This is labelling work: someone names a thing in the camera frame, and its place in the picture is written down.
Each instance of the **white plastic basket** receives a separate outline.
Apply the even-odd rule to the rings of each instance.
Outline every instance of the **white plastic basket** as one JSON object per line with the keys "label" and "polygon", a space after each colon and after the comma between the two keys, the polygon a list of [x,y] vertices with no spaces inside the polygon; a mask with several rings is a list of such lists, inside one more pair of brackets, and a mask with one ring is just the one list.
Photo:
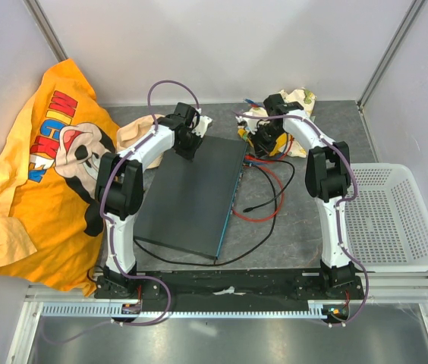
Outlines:
{"label": "white plastic basket", "polygon": [[351,167],[360,191],[345,211],[351,253],[368,271],[428,271],[428,211],[411,171],[389,163]]}

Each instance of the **cartoon character face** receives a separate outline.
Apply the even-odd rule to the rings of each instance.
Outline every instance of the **cartoon character face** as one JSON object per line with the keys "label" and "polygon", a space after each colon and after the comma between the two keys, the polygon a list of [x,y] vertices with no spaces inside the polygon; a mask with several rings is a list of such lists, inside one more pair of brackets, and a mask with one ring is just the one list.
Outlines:
{"label": "cartoon character face", "polygon": [[[63,127],[55,157],[55,171],[67,179],[78,179],[82,188],[94,199],[99,161],[106,152],[114,152],[111,139],[95,124],[82,123]],[[73,188],[86,202],[88,198]]]}

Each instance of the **beige cloth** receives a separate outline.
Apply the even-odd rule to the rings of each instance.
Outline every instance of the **beige cloth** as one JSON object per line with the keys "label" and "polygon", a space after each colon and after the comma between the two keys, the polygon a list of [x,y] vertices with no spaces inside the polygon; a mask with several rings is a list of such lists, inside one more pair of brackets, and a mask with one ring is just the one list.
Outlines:
{"label": "beige cloth", "polygon": [[[145,135],[148,130],[153,125],[153,118],[152,115],[143,116],[141,118],[138,118],[135,121],[132,121],[125,127],[121,127],[116,132],[116,151],[120,152],[121,150],[125,150],[127,147],[134,145],[143,135]],[[159,155],[151,165],[146,167],[146,169],[156,168],[160,165],[160,162],[162,161],[163,153]]]}

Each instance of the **metal beam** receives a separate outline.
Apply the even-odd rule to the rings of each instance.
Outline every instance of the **metal beam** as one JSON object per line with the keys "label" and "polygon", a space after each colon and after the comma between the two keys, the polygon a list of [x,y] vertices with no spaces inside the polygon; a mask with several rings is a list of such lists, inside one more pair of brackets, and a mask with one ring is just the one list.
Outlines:
{"label": "metal beam", "polygon": [[47,43],[49,44],[50,49],[54,53],[54,56],[57,60],[64,61],[68,59],[68,55],[66,54],[62,44],[59,42],[57,35],[55,34],[52,26],[49,23],[49,19],[47,19],[46,13],[42,9],[38,0],[24,0],[25,5],[29,9],[33,18],[36,21],[37,26],[40,31],[46,38]]}
{"label": "metal beam", "polygon": [[420,13],[423,5],[426,3],[426,0],[413,0],[406,14],[404,15],[403,20],[399,24],[398,29],[396,30],[395,35],[391,39],[391,42],[388,45],[381,61],[379,61],[376,70],[374,71],[373,76],[371,77],[369,83],[364,89],[362,96],[357,101],[357,104],[363,108],[367,104],[367,100],[373,94],[374,89],[378,85],[381,77],[386,72],[391,60],[395,57],[396,52],[398,51],[403,39],[408,34],[408,31],[411,27],[411,24],[417,18],[417,15]]}

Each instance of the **mickey mouse towel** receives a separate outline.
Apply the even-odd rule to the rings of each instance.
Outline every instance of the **mickey mouse towel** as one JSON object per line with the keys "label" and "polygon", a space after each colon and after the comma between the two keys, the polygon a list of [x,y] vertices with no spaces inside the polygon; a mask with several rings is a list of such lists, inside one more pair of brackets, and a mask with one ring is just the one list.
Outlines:
{"label": "mickey mouse towel", "polygon": [[94,190],[117,130],[71,59],[44,74],[0,155],[0,275],[94,291],[87,271],[103,230]]}

